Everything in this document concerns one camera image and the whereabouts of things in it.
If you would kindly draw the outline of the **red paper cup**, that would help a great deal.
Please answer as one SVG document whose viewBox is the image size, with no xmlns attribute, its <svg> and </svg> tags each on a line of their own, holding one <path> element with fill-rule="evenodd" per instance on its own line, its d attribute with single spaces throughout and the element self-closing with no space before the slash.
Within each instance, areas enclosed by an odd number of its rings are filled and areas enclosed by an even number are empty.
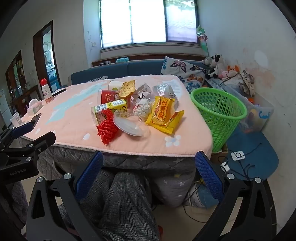
<svg viewBox="0 0 296 241">
<path fill-rule="evenodd" d="M 119 99 L 119 92 L 115 90 L 100 89 L 98 91 L 98 104 L 105 104 Z"/>
</svg>

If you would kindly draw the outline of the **yellow green drink carton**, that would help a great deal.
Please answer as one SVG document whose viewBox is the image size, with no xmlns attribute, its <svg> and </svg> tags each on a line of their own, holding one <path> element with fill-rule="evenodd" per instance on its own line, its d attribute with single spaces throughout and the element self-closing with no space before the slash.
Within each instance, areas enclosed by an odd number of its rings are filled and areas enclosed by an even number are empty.
<svg viewBox="0 0 296 241">
<path fill-rule="evenodd" d="M 108 109 L 112 113 L 116 110 L 127 111 L 127 103 L 124 99 L 119 99 L 92 107 L 91 115 L 96 126 L 107 119 L 106 114 L 104 114 L 103 111 Z"/>
</svg>

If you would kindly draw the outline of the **white paper cup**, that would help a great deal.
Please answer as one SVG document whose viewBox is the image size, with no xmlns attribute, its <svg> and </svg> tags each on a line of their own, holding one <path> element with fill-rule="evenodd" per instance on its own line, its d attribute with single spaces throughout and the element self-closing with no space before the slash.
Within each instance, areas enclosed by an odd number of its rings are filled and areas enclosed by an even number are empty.
<svg viewBox="0 0 296 241">
<path fill-rule="evenodd" d="M 123 85 L 123 82 L 122 81 L 112 80 L 108 84 L 108 90 L 111 90 L 111 91 L 119 91 L 121 89 L 122 85 Z"/>
</svg>

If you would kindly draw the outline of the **clear plastic lid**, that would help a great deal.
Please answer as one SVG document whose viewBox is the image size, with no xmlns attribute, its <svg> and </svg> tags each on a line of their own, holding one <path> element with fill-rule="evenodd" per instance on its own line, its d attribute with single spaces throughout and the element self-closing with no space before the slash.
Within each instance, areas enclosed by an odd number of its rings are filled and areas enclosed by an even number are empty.
<svg viewBox="0 0 296 241">
<path fill-rule="evenodd" d="M 114 124 L 124 133 L 134 137 L 146 137 L 150 134 L 148 126 L 129 112 L 116 110 L 113 114 Z"/>
</svg>

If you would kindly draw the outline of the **white red wrapper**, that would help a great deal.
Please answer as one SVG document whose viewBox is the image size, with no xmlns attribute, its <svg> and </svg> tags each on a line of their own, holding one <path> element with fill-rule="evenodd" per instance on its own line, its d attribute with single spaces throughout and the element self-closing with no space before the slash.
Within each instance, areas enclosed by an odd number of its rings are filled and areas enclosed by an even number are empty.
<svg viewBox="0 0 296 241">
<path fill-rule="evenodd" d="M 139 117 L 142 121 L 146 121 L 152 112 L 152 102 L 143 98 L 136 103 L 132 109 L 133 115 Z"/>
</svg>

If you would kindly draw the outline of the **white blue milk carton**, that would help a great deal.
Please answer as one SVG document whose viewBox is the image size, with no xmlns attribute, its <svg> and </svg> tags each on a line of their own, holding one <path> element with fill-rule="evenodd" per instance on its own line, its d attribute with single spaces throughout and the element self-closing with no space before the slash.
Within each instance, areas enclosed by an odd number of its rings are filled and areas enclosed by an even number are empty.
<svg viewBox="0 0 296 241">
<path fill-rule="evenodd" d="M 150 98 L 151 93 L 151 88 L 146 83 L 144 83 L 135 91 L 135 93 L 133 94 L 133 98 L 136 101 L 140 101 L 143 98 Z"/>
</svg>

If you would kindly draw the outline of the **yellow snack wrapper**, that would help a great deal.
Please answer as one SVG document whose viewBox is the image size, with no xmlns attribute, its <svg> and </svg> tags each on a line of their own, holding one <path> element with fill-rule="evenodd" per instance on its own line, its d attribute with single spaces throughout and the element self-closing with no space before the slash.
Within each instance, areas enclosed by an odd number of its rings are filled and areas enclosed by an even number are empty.
<svg viewBox="0 0 296 241">
<path fill-rule="evenodd" d="M 152 112 L 145 123 L 163 133 L 173 134 L 185 113 L 183 110 L 175 111 L 174 105 L 174 98 L 156 96 Z"/>
</svg>

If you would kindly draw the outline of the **clear plastic cup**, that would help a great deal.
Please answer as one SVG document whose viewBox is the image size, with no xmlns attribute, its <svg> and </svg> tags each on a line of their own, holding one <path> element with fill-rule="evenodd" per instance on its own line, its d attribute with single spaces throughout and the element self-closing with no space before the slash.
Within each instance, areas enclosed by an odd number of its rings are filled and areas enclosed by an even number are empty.
<svg viewBox="0 0 296 241">
<path fill-rule="evenodd" d="M 23 124 L 21 117 L 19 115 L 19 112 L 16 112 L 11 118 L 10 118 L 11 123 L 13 124 L 14 127 L 19 127 Z"/>
</svg>

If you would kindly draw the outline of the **white refrigerator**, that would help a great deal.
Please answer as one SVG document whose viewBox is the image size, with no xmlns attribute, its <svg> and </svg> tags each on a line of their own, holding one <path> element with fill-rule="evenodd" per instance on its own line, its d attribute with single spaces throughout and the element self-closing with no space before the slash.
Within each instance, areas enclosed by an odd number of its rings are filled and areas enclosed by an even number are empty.
<svg viewBox="0 0 296 241">
<path fill-rule="evenodd" d="M 7 103 L 3 89 L 0 90 L 0 110 L 1 110 L 1 115 L 4 119 L 5 125 L 9 127 L 11 125 L 12 114 L 11 114 L 9 105 Z"/>
</svg>

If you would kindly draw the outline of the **black smartphone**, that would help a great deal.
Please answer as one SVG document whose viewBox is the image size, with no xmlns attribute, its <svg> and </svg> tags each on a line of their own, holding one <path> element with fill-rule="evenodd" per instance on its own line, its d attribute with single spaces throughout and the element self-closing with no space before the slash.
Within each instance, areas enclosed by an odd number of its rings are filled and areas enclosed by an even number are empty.
<svg viewBox="0 0 296 241">
<path fill-rule="evenodd" d="M 31 119 L 31 124 L 33 125 L 33 128 L 36 126 L 38 120 L 40 119 L 41 117 L 41 113 L 35 115 L 32 119 Z"/>
</svg>

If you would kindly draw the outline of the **pink table blanket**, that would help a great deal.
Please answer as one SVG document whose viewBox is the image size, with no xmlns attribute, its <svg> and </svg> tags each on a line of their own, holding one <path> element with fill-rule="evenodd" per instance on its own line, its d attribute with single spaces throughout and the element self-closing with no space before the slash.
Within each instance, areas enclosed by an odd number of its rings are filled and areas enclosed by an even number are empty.
<svg viewBox="0 0 296 241">
<path fill-rule="evenodd" d="M 184 84 L 173 75 L 117 78 L 117 100 L 101 102 L 112 80 L 71 85 L 39 110 L 29 140 L 53 132 L 55 143 L 106 153 L 193 157 L 211 156 L 213 140 Z"/>
</svg>

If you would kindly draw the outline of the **white bottle red cap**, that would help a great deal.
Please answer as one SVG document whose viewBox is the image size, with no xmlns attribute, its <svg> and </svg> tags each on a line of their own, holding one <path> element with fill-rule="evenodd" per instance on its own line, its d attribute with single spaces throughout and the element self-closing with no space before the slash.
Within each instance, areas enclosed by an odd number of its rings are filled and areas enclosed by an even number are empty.
<svg viewBox="0 0 296 241">
<path fill-rule="evenodd" d="M 49 85 L 47 83 L 46 78 L 41 79 L 40 84 L 41 84 L 41 89 L 42 89 L 42 92 L 43 92 L 45 102 L 46 103 L 51 102 L 53 100 L 53 96 L 52 96 L 52 93 L 51 93 L 51 90 L 50 90 L 50 87 L 49 87 Z"/>
</svg>

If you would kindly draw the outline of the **white power adapter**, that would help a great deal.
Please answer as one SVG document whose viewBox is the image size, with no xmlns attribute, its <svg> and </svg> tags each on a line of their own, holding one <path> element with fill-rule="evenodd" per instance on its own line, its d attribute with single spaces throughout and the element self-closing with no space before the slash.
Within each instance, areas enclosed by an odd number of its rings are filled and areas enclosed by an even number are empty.
<svg viewBox="0 0 296 241">
<path fill-rule="evenodd" d="M 245 159 L 245 154 L 243 151 L 231 152 L 231 158 L 233 161 L 243 160 Z"/>
</svg>

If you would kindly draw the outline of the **black remote control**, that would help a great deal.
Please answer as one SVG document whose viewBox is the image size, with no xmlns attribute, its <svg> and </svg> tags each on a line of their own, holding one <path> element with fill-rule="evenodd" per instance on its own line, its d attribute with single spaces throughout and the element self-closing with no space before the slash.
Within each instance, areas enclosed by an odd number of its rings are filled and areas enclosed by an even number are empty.
<svg viewBox="0 0 296 241">
<path fill-rule="evenodd" d="M 67 90 L 66 88 L 56 90 L 54 93 L 52 93 L 52 96 L 55 97 L 55 96 L 59 95 L 60 93 L 65 92 L 66 90 Z"/>
</svg>

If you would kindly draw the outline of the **grey plaid trouser leg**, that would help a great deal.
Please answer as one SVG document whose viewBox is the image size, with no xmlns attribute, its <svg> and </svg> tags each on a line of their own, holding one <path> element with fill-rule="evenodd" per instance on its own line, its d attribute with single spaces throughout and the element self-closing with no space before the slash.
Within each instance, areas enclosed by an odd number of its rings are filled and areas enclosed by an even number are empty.
<svg viewBox="0 0 296 241">
<path fill-rule="evenodd" d="M 104 240 L 159 240 L 147 178 L 102 168 L 80 207 Z"/>
</svg>

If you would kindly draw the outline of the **red mesh netting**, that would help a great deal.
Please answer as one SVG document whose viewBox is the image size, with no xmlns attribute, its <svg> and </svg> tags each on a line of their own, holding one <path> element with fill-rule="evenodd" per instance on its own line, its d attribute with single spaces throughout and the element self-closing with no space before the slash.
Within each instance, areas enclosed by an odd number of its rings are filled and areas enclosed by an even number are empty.
<svg viewBox="0 0 296 241">
<path fill-rule="evenodd" d="M 112 142 L 118 134 L 119 128 L 114 124 L 113 117 L 114 114 L 108 109 L 103 111 L 106 114 L 107 119 L 102 121 L 97 127 L 98 136 L 100 136 L 101 141 L 104 145 L 108 145 Z"/>
</svg>

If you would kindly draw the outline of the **grey quilted table skirt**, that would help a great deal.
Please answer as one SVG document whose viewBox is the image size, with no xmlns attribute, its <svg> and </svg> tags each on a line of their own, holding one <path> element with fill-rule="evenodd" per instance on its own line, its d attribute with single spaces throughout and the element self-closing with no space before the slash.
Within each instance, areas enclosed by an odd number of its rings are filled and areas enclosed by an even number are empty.
<svg viewBox="0 0 296 241">
<path fill-rule="evenodd" d="M 38 170 L 48 180 L 54 180 L 73 173 L 93 154 L 93 150 L 55 144 L 39 154 Z M 116 171 L 143 174 L 151 184 L 154 197 L 169 207 L 182 204 L 196 173 L 193 158 L 103 153 L 103 165 Z"/>
</svg>

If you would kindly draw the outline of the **clear plastic toy bin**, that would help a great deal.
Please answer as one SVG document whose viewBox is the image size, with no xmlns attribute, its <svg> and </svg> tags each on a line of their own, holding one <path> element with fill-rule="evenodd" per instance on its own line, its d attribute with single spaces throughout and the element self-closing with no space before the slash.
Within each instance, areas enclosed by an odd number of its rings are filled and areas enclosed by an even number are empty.
<svg viewBox="0 0 296 241">
<path fill-rule="evenodd" d="M 247 96 L 240 90 L 238 85 L 225 85 L 220 79 L 209 80 L 212 87 L 224 90 L 241 100 L 247 108 L 247 115 L 239 123 L 239 128 L 244 133 L 260 132 L 274 112 L 274 106 L 259 94 L 254 97 Z"/>
</svg>

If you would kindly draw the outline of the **green plastic waste basket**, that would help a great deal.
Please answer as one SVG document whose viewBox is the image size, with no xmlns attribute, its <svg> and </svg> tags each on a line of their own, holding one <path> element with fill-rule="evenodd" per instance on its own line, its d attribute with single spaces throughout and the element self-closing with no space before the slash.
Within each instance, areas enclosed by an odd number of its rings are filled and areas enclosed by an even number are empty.
<svg viewBox="0 0 296 241">
<path fill-rule="evenodd" d="M 218 152 L 247 116 L 245 104 L 228 92 L 209 87 L 194 89 L 190 97 L 211 131 L 212 151 Z"/>
</svg>

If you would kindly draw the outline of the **teal tissue pack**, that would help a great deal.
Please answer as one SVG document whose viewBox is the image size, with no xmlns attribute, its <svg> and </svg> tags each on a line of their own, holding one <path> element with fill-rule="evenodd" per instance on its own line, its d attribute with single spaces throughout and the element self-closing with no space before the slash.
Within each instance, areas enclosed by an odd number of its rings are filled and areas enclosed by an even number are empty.
<svg viewBox="0 0 296 241">
<path fill-rule="evenodd" d="M 122 58 L 116 59 L 116 63 L 124 63 L 124 62 L 128 62 L 128 61 L 129 61 L 128 57 L 122 57 Z"/>
</svg>

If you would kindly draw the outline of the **beige patterned cloth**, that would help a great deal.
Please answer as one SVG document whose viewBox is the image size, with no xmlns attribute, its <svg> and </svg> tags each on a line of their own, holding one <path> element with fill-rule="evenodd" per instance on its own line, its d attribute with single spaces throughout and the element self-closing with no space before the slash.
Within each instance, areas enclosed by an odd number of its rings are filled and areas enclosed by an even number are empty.
<svg viewBox="0 0 296 241">
<path fill-rule="evenodd" d="M 242 86 L 243 92 L 250 97 L 254 97 L 255 96 L 254 77 L 251 74 L 247 73 L 245 70 L 243 70 L 242 80 L 243 80 L 243 84 L 241 86 Z"/>
</svg>

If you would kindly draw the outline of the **blue sofa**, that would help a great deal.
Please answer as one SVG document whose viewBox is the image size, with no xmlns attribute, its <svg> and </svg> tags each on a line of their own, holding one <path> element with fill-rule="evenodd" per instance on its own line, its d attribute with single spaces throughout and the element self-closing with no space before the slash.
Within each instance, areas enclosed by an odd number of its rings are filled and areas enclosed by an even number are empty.
<svg viewBox="0 0 296 241">
<path fill-rule="evenodd" d="M 102 76 L 114 79 L 126 76 L 158 75 L 161 73 L 164 62 L 164 59 L 153 59 L 112 63 L 73 73 L 69 79 L 72 84 L 81 84 Z"/>
</svg>

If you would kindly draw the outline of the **pink pig plush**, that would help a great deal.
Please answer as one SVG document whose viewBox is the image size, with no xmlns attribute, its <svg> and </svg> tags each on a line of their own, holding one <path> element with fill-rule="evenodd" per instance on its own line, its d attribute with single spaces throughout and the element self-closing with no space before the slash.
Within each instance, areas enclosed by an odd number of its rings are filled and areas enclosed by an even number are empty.
<svg viewBox="0 0 296 241">
<path fill-rule="evenodd" d="M 223 71 L 222 73 L 221 73 L 221 76 L 222 76 L 222 80 L 227 80 L 227 79 L 229 79 L 229 77 L 228 77 L 228 71 L 226 70 L 226 71 Z"/>
</svg>

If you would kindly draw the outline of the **orange fox plush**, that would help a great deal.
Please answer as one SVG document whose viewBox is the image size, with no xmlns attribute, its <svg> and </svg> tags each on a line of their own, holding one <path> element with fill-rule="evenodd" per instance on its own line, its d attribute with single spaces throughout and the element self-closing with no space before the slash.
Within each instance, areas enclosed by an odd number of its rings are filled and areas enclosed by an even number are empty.
<svg viewBox="0 0 296 241">
<path fill-rule="evenodd" d="M 226 76 L 228 78 L 231 78 L 231 77 L 234 77 L 236 76 L 238 73 L 240 73 L 240 70 L 239 70 L 239 67 L 237 65 L 234 65 L 234 66 L 230 66 L 228 65 L 227 66 L 227 74 Z"/>
</svg>

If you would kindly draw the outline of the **clear plastic bag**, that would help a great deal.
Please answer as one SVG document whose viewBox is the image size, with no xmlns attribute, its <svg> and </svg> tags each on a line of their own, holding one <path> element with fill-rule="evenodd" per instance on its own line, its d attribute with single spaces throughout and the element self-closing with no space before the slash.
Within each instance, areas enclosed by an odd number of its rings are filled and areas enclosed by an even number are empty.
<svg viewBox="0 0 296 241">
<path fill-rule="evenodd" d="M 152 96 L 154 96 L 154 97 L 162 96 L 162 97 L 167 97 L 167 98 L 173 98 L 175 100 L 174 108 L 175 109 L 178 108 L 179 102 L 178 102 L 177 96 L 175 95 L 172 87 L 167 83 L 153 86 Z"/>
</svg>

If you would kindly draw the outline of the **butterfly print pillow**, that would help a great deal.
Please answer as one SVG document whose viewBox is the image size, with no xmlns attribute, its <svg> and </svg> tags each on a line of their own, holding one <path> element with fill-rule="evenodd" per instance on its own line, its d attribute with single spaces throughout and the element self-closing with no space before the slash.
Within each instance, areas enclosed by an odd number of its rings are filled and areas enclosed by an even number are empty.
<svg viewBox="0 0 296 241">
<path fill-rule="evenodd" d="M 161 69 L 161 75 L 177 76 L 189 93 L 202 87 L 207 72 L 203 64 L 192 64 L 170 57 L 165 57 Z"/>
</svg>

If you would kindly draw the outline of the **window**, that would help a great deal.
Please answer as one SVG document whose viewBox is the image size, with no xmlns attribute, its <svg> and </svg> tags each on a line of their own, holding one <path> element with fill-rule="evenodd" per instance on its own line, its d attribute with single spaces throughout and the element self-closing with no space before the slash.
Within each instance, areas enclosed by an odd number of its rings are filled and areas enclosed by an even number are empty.
<svg viewBox="0 0 296 241">
<path fill-rule="evenodd" d="M 101 45 L 197 43 L 197 1 L 100 1 Z"/>
</svg>

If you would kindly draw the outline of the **cow plush toy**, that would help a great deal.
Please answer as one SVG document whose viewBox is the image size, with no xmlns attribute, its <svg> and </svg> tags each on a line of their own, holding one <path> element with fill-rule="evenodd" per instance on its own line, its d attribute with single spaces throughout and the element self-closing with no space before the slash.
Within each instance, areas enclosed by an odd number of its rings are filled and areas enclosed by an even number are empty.
<svg viewBox="0 0 296 241">
<path fill-rule="evenodd" d="M 226 70 L 224 59 L 222 55 L 216 54 L 211 57 L 211 63 L 209 65 L 209 70 L 205 75 L 206 79 L 220 78 L 222 79 L 222 72 Z"/>
</svg>

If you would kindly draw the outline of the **grey plush toy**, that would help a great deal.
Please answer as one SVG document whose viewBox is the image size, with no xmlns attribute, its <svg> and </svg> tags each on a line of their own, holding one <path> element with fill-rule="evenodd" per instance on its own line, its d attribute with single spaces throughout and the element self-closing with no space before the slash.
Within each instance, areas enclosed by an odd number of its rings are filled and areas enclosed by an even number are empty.
<svg viewBox="0 0 296 241">
<path fill-rule="evenodd" d="M 206 66 L 210 66 L 212 61 L 214 60 L 215 58 L 213 56 L 211 57 L 206 57 L 204 60 L 202 60 L 201 62 L 206 65 Z"/>
</svg>

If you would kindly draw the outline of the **colourful pinwheel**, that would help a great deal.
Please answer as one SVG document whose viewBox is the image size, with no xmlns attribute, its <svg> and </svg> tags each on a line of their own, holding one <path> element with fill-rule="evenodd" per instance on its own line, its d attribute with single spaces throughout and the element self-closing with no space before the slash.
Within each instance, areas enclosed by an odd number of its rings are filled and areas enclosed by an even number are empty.
<svg viewBox="0 0 296 241">
<path fill-rule="evenodd" d="M 202 28 L 201 26 L 198 26 L 197 29 L 197 37 L 200 42 L 200 46 L 203 49 L 204 52 L 207 53 L 207 56 L 209 56 L 209 51 L 208 51 L 208 46 L 207 46 L 207 36 L 205 34 L 205 29 Z"/>
</svg>

